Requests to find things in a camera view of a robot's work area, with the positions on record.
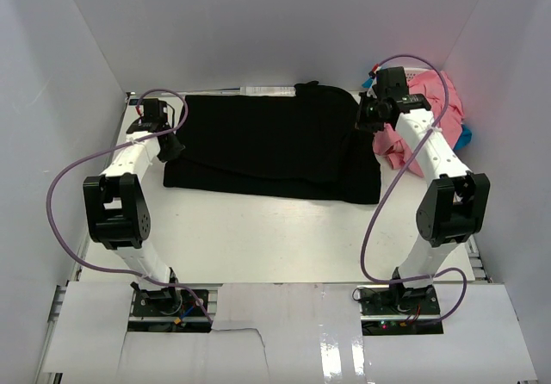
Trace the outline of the black t shirt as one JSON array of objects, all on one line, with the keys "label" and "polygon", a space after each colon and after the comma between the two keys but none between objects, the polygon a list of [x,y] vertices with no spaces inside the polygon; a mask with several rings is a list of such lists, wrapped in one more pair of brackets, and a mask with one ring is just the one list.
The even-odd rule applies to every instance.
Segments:
[{"label": "black t shirt", "polygon": [[166,163],[163,184],[314,201],[374,205],[381,167],[372,133],[357,124],[346,90],[296,84],[293,96],[188,95],[176,136],[184,145]]}]

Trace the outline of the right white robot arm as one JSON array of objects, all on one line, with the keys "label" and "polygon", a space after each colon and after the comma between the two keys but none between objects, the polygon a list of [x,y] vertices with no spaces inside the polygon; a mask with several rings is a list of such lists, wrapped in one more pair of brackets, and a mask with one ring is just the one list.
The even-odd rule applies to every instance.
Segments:
[{"label": "right white robot arm", "polygon": [[361,94],[360,127],[391,126],[412,149],[427,184],[415,213],[418,238],[389,281],[394,287],[388,293],[390,307],[407,314],[418,306],[419,293],[433,283],[448,255],[480,231],[490,182],[455,155],[426,97],[409,91],[404,68],[379,69],[370,77],[375,83]]}]

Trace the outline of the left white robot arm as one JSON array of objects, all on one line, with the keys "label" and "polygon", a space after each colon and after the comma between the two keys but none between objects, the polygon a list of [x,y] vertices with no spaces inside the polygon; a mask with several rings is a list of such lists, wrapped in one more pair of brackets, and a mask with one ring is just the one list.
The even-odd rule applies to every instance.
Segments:
[{"label": "left white robot arm", "polygon": [[129,144],[102,174],[84,180],[84,203],[91,240],[102,244],[136,273],[143,289],[155,288],[152,304],[164,314],[176,312],[182,293],[171,285],[173,269],[148,240],[152,218],[140,180],[154,159],[166,163],[179,157],[183,145],[171,131],[168,103],[157,98],[142,102],[142,115],[129,126]]}]

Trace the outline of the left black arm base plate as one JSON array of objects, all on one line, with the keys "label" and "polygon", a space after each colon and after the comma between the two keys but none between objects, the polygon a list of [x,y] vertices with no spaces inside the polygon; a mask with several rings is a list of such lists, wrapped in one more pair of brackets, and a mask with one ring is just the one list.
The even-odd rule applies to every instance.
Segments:
[{"label": "left black arm base plate", "polygon": [[187,290],[161,288],[146,290],[132,282],[133,301],[127,330],[130,332],[209,333],[211,323],[202,308],[214,313],[212,293],[208,289],[194,289],[196,298]]}]

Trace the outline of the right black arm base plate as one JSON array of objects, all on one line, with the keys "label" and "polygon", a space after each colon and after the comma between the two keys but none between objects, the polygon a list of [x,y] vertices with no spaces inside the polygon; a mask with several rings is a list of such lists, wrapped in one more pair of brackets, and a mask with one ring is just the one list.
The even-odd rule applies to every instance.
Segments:
[{"label": "right black arm base plate", "polygon": [[359,304],[364,337],[442,335],[441,310],[433,287],[424,296],[402,301],[390,288],[359,286],[351,294]]}]

